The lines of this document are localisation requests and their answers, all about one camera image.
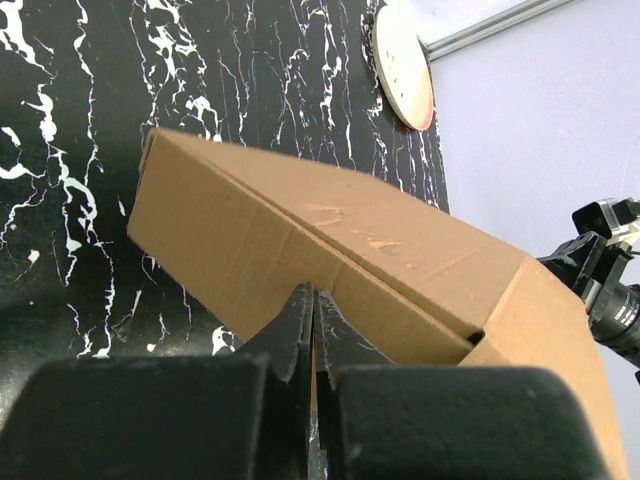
camera lens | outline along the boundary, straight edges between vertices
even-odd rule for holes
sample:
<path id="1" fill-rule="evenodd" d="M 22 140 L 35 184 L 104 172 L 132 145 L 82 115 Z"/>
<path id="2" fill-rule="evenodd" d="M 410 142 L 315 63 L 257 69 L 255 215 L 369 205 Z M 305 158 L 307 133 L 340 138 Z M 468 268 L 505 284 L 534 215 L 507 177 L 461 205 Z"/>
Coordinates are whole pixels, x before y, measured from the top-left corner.
<path id="1" fill-rule="evenodd" d="M 618 284 L 602 319 L 591 325 L 595 340 L 640 367 L 640 285 Z"/>

camera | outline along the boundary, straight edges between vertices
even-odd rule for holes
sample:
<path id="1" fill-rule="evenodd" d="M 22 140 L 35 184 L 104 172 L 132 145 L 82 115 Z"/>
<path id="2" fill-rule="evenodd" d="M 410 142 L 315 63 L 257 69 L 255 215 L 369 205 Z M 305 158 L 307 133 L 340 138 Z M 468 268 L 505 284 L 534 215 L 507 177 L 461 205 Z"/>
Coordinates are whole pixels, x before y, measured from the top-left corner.
<path id="1" fill-rule="evenodd" d="M 638 255 L 640 203 L 600 200 L 572 219 L 579 236 L 538 261 L 580 297 L 593 338 L 640 368 L 640 285 L 620 281 Z"/>

cardboard flap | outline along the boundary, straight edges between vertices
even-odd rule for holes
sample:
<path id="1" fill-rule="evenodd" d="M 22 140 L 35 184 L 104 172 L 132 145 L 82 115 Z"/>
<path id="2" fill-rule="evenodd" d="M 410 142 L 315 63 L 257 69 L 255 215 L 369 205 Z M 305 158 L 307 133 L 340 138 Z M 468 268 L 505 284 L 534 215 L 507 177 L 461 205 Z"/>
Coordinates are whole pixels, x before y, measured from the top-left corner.
<path id="1" fill-rule="evenodd" d="M 462 338 L 483 328 L 527 257 L 370 175 L 271 152 L 248 154 L 247 149 L 176 132 L 167 135 Z M 373 201 L 377 198 L 388 201 Z M 491 282 L 486 281 L 489 269 Z"/>
<path id="2" fill-rule="evenodd" d="M 394 361 L 455 364 L 471 350 L 302 225 L 185 153 L 175 135 L 155 135 L 128 233 L 239 338 L 255 335 L 296 285 L 310 281 L 331 291 L 345 317 Z"/>
<path id="3" fill-rule="evenodd" d="M 531 315 L 532 309 L 537 310 L 536 315 Z M 554 371 L 578 397 L 614 478 L 627 478 L 604 367 L 580 299 L 530 258 L 522 264 L 485 332 L 461 365 L 530 365 Z"/>
<path id="4" fill-rule="evenodd" d="M 152 128 L 149 130 L 149 134 L 147 135 L 147 139 L 144 143 L 144 150 L 142 151 L 142 157 L 140 158 L 140 163 L 138 164 L 138 173 L 140 177 L 138 178 L 138 185 L 136 186 L 136 195 L 140 190 L 140 182 L 142 181 L 142 175 L 144 174 L 144 167 L 147 163 L 147 156 L 149 156 L 149 152 L 151 151 L 151 145 L 153 145 L 153 140 L 156 137 L 157 129 Z"/>

cardboard corner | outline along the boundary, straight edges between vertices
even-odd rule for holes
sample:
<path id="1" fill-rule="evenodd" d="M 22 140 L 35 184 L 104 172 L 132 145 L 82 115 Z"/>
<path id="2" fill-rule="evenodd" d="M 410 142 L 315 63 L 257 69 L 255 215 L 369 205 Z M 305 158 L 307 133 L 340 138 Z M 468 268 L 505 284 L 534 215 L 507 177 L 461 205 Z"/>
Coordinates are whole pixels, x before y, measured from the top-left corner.
<path id="1" fill-rule="evenodd" d="M 536 315 L 530 309 L 536 309 Z M 535 366 L 557 374 L 582 406 L 613 478 L 627 479 L 604 366 L 581 300 L 540 262 L 528 257 L 484 333 L 461 365 Z"/>

black marble surface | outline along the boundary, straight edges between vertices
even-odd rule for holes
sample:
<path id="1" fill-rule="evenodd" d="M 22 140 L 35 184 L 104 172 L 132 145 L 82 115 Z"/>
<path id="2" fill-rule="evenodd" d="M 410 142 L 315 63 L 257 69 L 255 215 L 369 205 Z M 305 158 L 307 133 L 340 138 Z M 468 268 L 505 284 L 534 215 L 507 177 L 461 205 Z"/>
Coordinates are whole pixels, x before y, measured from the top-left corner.
<path id="1" fill-rule="evenodd" d="M 448 209 L 436 122 L 408 131 L 376 80 L 380 7 L 0 1 L 0 425 L 46 360 L 237 346 L 126 237 L 150 127 L 370 172 Z"/>

